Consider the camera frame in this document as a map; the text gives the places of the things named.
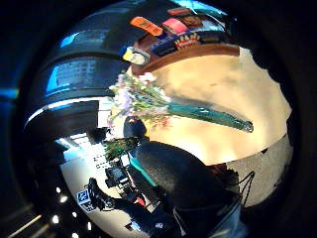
pink flower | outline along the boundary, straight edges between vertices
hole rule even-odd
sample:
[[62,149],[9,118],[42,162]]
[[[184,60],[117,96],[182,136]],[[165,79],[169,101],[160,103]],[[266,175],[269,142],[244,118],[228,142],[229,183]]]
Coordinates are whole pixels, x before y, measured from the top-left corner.
[[144,84],[149,84],[157,80],[157,78],[154,75],[152,75],[150,72],[146,72],[144,75],[139,76],[139,80]]

white flower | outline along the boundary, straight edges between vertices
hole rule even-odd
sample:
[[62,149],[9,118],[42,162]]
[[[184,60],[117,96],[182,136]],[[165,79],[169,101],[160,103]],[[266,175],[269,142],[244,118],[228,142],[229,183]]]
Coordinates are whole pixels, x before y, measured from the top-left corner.
[[124,73],[121,73],[118,75],[118,82],[123,82],[125,80],[126,75]]
[[116,104],[118,104],[121,110],[130,110],[132,105],[132,99],[127,89],[120,88],[118,94],[115,96]]

orange object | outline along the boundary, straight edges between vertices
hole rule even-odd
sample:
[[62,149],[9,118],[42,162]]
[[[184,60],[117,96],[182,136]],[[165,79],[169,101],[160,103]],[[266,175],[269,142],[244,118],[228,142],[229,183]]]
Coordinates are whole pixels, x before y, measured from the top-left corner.
[[135,17],[131,20],[130,24],[132,26],[145,30],[146,32],[150,33],[155,37],[158,37],[163,33],[161,27],[158,27],[156,24],[152,23],[151,21],[143,17]]
[[175,18],[169,18],[167,21],[164,21],[162,25],[173,34],[183,33],[188,30],[188,28],[182,22]]

green glass vase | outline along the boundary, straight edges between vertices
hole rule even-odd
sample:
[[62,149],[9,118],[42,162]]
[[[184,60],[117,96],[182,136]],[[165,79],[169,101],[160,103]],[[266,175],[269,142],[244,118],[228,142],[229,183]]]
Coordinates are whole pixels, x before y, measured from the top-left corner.
[[236,128],[248,133],[252,133],[254,131],[254,126],[250,121],[244,121],[228,113],[203,107],[170,102],[167,106],[167,112],[171,115],[212,122]]

floor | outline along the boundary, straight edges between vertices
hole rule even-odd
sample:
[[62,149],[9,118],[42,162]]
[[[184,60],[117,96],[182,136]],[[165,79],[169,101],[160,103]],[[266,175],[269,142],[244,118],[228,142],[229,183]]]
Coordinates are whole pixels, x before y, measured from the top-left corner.
[[249,172],[256,173],[253,180],[246,207],[261,203],[277,188],[283,173],[287,171],[292,158],[293,149],[289,145],[288,137],[285,135],[278,142],[267,148],[267,151],[259,152],[242,160],[227,163],[227,168],[239,174],[243,179]]

